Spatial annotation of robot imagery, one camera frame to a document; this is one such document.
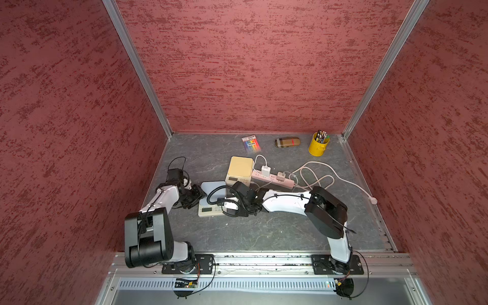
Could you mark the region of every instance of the black cable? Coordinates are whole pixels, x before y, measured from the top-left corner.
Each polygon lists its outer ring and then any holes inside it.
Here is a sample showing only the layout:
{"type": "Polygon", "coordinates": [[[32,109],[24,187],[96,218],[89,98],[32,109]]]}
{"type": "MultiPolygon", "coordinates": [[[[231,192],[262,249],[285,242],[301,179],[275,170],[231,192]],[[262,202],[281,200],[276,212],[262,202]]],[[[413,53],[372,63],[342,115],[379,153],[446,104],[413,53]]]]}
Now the black cable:
{"type": "Polygon", "coordinates": [[[176,159],[179,159],[179,158],[184,158],[184,160],[183,160],[183,166],[182,166],[182,170],[183,170],[184,163],[186,162],[186,157],[184,157],[184,156],[179,156],[179,157],[176,157],[173,160],[171,160],[171,162],[168,164],[168,170],[169,170],[169,166],[173,163],[173,161],[175,161],[176,159]]]}
{"type": "Polygon", "coordinates": [[[182,268],[187,268],[187,266],[186,266],[186,265],[183,265],[183,266],[181,266],[181,267],[179,267],[179,266],[177,265],[176,267],[178,268],[178,271],[179,271],[181,274],[184,274],[184,275],[190,275],[190,274],[191,274],[191,272],[192,272],[193,270],[197,270],[197,263],[194,263],[194,264],[193,264],[193,265],[191,265],[191,266],[193,266],[193,268],[192,268],[192,269],[191,269],[189,272],[187,272],[187,273],[185,273],[185,272],[183,272],[183,271],[182,271],[182,268]]]}
{"type": "MultiPolygon", "coordinates": [[[[144,226],[146,225],[147,214],[149,213],[149,209],[152,207],[153,207],[153,203],[150,204],[149,207],[147,208],[146,213],[144,214],[144,219],[142,219],[142,216],[141,216],[141,223],[140,223],[140,226],[137,228],[137,258],[139,259],[140,262],[141,262],[141,253],[139,251],[139,242],[141,241],[141,227],[142,227],[143,223],[144,223],[144,226]]],[[[141,264],[146,268],[151,268],[151,267],[154,267],[157,265],[157,263],[156,263],[155,265],[152,265],[152,266],[146,266],[146,265],[144,265],[143,262],[141,262],[141,264]]]]}
{"type": "Polygon", "coordinates": [[[187,295],[187,297],[191,296],[192,294],[201,292],[202,290],[204,290],[205,288],[209,287],[212,284],[213,279],[215,278],[215,271],[217,271],[217,263],[215,263],[215,258],[213,256],[212,256],[212,260],[214,262],[214,276],[212,277],[212,280],[210,281],[210,283],[208,283],[207,286],[203,287],[202,289],[200,289],[198,291],[193,291],[192,293],[190,293],[189,295],[187,295]]]}
{"type": "Polygon", "coordinates": [[[190,175],[188,174],[188,172],[184,169],[182,169],[183,173],[186,173],[186,176],[188,177],[188,179],[186,180],[186,184],[184,187],[187,187],[189,184],[190,184],[190,175]]]}
{"type": "Polygon", "coordinates": [[[196,263],[195,267],[198,268],[197,270],[197,284],[198,284],[198,280],[200,279],[200,263],[196,263]]]}
{"type": "Polygon", "coordinates": [[[228,186],[228,185],[222,185],[222,186],[217,187],[216,189],[211,191],[210,194],[208,194],[208,196],[207,196],[207,203],[208,204],[218,204],[218,203],[225,203],[225,202],[235,203],[238,207],[236,215],[232,215],[232,214],[229,214],[227,212],[222,211],[222,213],[224,215],[227,215],[230,217],[238,217],[241,214],[241,208],[244,209],[247,213],[254,214],[254,215],[256,215],[261,210],[261,207],[258,206],[257,204],[251,204],[251,207],[253,208],[253,210],[247,209],[247,206],[246,206],[246,204],[244,204],[244,198],[242,197],[241,193],[239,193],[236,189],[234,189],[233,187],[228,186]],[[228,189],[232,195],[236,196],[237,202],[230,200],[230,199],[217,199],[217,201],[210,201],[210,198],[212,197],[212,195],[215,194],[215,192],[217,192],[218,190],[221,190],[223,188],[228,189]]]}
{"type": "Polygon", "coordinates": [[[363,288],[363,290],[362,290],[362,291],[361,291],[361,292],[360,292],[358,295],[355,295],[355,296],[353,296],[353,297],[349,297],[349,299],[354,299],[354,298],[357,298],[357,297],[359,297],[360,295],[362,295],[362,294],[363,294],[363,292],[366,290],[367,284],[369,283],[369,267],[367,266],[367,262],[366,262],[365,257],[364,257],[364,256],[363,256],[361,253],[359,253],[358,251],[356,251],[356,250],[353,250],[353,252],[358,253],[358,254],[359,254],[359,255],[361,255],[361,257],[363,258],[363,260],[364,260],[364,262],[365,262],[365,264],[366,264],[366,270],[367,270],[367,280],[366,280],[366,285],[365,285],[365,287],[363,288]]]}
{"type": "MultiPolygon", "coordinates": [[[[310,199],[312,201],[314,201],[316,204],[320,204],[318,203],[315,198],[313,197],[310,197],[310,198],[307,198],[307,197],[304,197],[303,195],[302,196],[298,196],[298,195],[289,195],[289,194],[282,194],[282,195],[277,195],[275,194],[273,197],[269,197],[269,198],[266,198],[263,200],[263,203],[268,200],[268,199],[271,199],[271,198],[276,198],[276,197],[279,197],[279,196],[291,196],[291,197],[298,197],[298,198],[302,198],[302,199],[310,199]]],[[[335,221],[336,223],[338,223],[342,228],[350,231],[351,233],[354,233],[354,234],[357,234],[356,231],[352,230],[352,229],[349,229],[348,227],[344,226],[342,223],[338,222],[334,217],[332,217],[329,213],[326,213],[330,218],[332,218],[333,221],[335,221]]]]}

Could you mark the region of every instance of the charger plug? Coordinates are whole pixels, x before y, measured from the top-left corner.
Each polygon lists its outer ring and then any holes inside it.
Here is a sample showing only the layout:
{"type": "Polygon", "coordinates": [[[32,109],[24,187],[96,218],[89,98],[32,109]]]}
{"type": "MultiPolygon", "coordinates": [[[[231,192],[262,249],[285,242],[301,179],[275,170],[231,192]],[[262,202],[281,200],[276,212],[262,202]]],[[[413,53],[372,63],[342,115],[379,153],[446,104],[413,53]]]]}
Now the charger plug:
{"type": "Polygon", "coordinates": [[[286,179],[285,173],[278,172],[278,174],[276,175],[276,180],[278,180],[278,181],[285,181],[285,179],[286,179]]]}
{"type": "Polygon", "coordinates": [[[225,208],[228,208],[228,209],[232,209],[232,210],[238,210],[239,207],[237,206],[237,203],[232,203],[232,202],[229,202],[229,201],[226,201],[224,203],[224,207],[225,208]]]}
{"type": "Polygon", "coordinates": [[[271,167],[266,165],[261,166],[261,175],[269,177],[269,174],[271,174],[271,167]]]}

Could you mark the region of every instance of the gray marble tabletop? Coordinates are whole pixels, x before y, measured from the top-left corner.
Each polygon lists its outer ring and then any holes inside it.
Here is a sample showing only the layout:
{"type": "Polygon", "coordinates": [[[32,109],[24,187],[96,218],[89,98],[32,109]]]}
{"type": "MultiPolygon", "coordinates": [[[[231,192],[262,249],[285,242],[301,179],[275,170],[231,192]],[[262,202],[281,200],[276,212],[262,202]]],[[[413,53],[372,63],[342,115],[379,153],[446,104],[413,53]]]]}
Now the gray marble tabletop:
{"type": "MultiPolygon", "coordinates": [[[[166,171],[171,160],[185,156],[184,169],[193,183],[205,181],[223,181],[232,156],[255,158],[256,154],[247,155],[241,138],[246,135],[188,135],[175,134],[168,144],[163,162],[158,168],[151,191],[146,198],[150,200],[154,189],[166,180],[166,171]]],[[[261,153],[267,159],[271,173],[294,171],[308,161],[319,161],[331,165],[343,179],[354,181],[349,161],[339,144],[337,136],[331,141],[323,156],[314,157],[308,152],[311,135],[256,135],[261,146],[261,153]],[[274,140],[278,137],[297,136],[302,144],[289,148],[277,148],[274,140]]],[[[264,164],[258,158],[256,169],[264,164]]],[[[332,171],[320,164],[309,164],[317,176],[333,175],[332,171]]],[[[312,174],[303,170],[305,179],[313,182],[312,174]]],[[[299,177],[299,184],[305,185],[299,177]]],[[[322,186],[331,182],[323,179],[322,186]]],[[[278,189],[270,184],[268,187],[278,189]]],[[[383,242],[373,218],[366,205],[370,204],[361,190],[336,179],[328,189],[348,207],[348,226],[357,234],[349,234],[349,242],[354,249],[383,250],[383,242]]],[[[169,220],[173,237],[176,241],[190,242],[195,251],[322,251],[329,250],[327,238],[319,233],[306,216],[286,212],[261,212],[257,216],[232,218],[215,216],[201,218],[198,206],[187,209],[172,209],[169,220]]]]}

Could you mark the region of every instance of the black mounting plate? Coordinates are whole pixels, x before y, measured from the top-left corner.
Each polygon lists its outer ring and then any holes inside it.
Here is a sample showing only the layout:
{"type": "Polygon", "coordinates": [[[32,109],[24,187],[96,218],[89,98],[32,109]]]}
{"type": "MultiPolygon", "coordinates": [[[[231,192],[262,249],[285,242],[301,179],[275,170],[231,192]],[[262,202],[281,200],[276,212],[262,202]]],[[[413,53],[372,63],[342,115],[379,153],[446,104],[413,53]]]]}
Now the black mounting plate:
{"type": "MultiPolygon", "coordinates": [[[[330,254],[314,254],[311,257],[314,274],[341,276],[341,274],[335,274],[334,271],[332,271],[332,269],[330,268],[328,264],[330,254]]],[[[349,272],[352,275],[363,275],[365,273],[365,271],[363,270],[363,266],[361,266],[361,261],[359,260],[358,255],[353,255],[351,257],[349,261],[349,272]]]]}
{"type": "MultiPolygon", "coordinates": [[[[200,274],[213,274],[213,255],[212,254],[195,254],[195,259],[197,263],[200,263],[200,274]]],[[[165,263],[161,269],[162,274],[178,274],[187,275],[181,273],[177,268],[175,268],[175,263],[165,263]]],[[[191,271],[189,274],[197,274],[197,270],[191,271]]]]}

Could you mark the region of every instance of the white phone charger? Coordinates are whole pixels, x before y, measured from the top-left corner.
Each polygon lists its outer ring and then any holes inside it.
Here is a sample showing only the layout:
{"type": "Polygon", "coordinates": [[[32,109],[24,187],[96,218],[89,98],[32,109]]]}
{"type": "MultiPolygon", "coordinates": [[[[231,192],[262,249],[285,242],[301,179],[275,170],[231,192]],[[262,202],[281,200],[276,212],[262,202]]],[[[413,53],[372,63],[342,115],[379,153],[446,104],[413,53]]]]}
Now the white phone charger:
{"type": "Polygon", "coordinates": [[[269,177],[269,174],[271,174],[271,167],[266,165],[261,166],[261,175],[269,177]]]}

